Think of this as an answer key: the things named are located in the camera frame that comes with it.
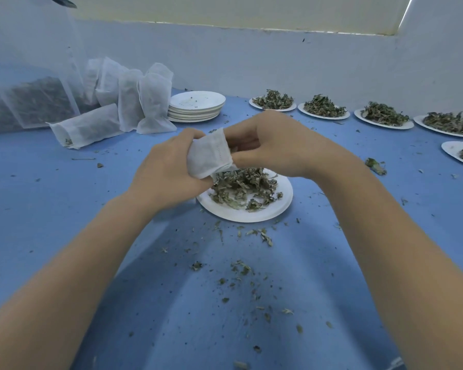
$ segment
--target table surface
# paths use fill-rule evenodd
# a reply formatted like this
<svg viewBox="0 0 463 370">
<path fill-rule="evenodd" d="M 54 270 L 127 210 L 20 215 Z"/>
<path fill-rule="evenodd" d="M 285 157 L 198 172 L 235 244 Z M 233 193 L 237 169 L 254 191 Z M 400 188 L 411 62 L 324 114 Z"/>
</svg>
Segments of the table surface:
<svg viewBox="0 0 463 370">
<path fill-rule="evenodd" d="M 248 99 L 228 97 L 217 118 L 177 127 L 208 132 L 258 112 Z M 288 114 L 362 159 L 385 161 L 388 174 L 379 179 L 463 269 L 463 164 L 440 148 L 452 137 L 418 125 L 393 131 L 353 115 L 337 124 Z M 173 135 L 131 132 L 79 151 L 61 147 L 49 129 L 0 135 L 0 305 L 128 187 L 155 143 Z M 245 224 L 240 238 L 240 224 L 222 220 L 221 236 L 220 219 L 195 202 L 154 218 L 108 288 L 73 369 L 232 369 L 233 361 L 256 370 L 387 368 L 397 348 L 327 198 L 312 181 L 291 183 L 293 202 L 279 223 Z M 262 227 L 272 248 L 245 236 Z M 241 281 L 230 267 L 238 259 L 254 271 Z M 189 268 L 195 261 L 204 263 L 198 272 Z"/>
</svg>

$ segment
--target person's right arm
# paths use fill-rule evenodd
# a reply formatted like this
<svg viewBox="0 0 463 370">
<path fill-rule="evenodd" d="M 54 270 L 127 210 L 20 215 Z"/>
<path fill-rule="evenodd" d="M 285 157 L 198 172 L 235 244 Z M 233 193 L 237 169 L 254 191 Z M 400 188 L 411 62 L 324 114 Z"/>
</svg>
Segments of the person's right arm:
<svg viewBox="0 0 463 370">
<path fill-rule="evenodd" d="M 363 161 L 276 111 L 225 129 L 237 167 L 314 180 L 410 370 L 463 370 L 463 272 Z"/>
</svg>

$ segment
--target filled tea bag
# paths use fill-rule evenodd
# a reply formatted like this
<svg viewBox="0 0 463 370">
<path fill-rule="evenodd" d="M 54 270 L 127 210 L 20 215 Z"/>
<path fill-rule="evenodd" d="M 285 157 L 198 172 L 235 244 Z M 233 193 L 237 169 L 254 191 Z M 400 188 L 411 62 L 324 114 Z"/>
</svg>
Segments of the filled tea bag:
<svg viewBox="0 0 463 370">
<path fill-rule="evenodd" d="M 223 171 L 238 170 L 233 164 L 223 128 L 194 140 L 187 154 L 189 175 L 202 179 Z"/>
<path fill-rule="evenodd" d="M 94 109 L 65 121 L 49 124 L 62 146 L 79 149 L 93 142 L 123 133 L 116 104 Z"/>
<path fill-rule="evenodd" d="M 101 65 L 100 77 L 96 87 L 96 98 L 101 106 L 118 102 L 118 78 L 128 68 L 105 57 Z"/>
<path fill-rule="evenodd" d="M 124 71 L 118 79 L 118 119 L 120 130 L 130 132 L 137 129 L 137 124 L 144 118 L 137 82 L 143 76 L 141 70 Z"/>
<path fill-rule="evenodd" d="M 87 61 L 86 70 L 84 71 L 84 93 L 86 96 L 86 104 L 96 105 L 98 99 L 95 95 L 96 85 L 100 75 L 103 59 L 95 58 Z"/>
<path fill-rule="evenodd" d="M 168 120 L 172 78 L 173 73 L 165 65 L 155 63 L 139 79 L 137 88 L 144 112 L 144 119 L 137 125 L 139 134 L 155 134 L 177 130 L 177 127 Z"/>
</svg>

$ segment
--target hand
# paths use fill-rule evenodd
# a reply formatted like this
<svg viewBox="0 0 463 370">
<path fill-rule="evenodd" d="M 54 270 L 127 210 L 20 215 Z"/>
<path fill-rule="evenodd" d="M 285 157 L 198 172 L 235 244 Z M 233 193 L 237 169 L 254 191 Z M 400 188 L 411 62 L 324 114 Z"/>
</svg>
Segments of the hand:
<svg viewBox="0 0 463 370">
<path fill-rule="evenodd" d="M 288 177 L 314 179 L 350 154 L 275 110 L 266 110 L 224 131 L 229 147 L 238 147 L 231 155 L 237 167 L 266 167 Z"/>
<path fill-rule="evenodd" d="M 200 180 L 187 172 L 189 147 L 195 138 L 204 135 L 202 131 L 186 128 L 179 135 L 155 145 L 137 169 L 126 194 L 147 211 L 160 211 L 211 188 L 211 177 Z"/>
</svg>

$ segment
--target person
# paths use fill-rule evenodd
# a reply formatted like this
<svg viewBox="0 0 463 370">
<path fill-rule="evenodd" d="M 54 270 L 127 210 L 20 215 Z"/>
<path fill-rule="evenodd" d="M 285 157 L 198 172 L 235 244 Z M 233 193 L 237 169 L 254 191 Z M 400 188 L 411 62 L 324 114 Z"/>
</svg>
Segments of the person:
<svg viewBox="0 0 463 370">
<path fill-rule="evenodd" d="M 463 370 L 463 272 L 363 161 L 300 122 L 265 111 L 225 129 L 239 168 L 314 180 L 352 248 L 408 369 Z M 155 145 L 127 191 L 0 308 L 0 370 L 68 369 L 131 244 L 166 208 L 212 185 L 187 173 L 198 130 Z"/>
</svg>

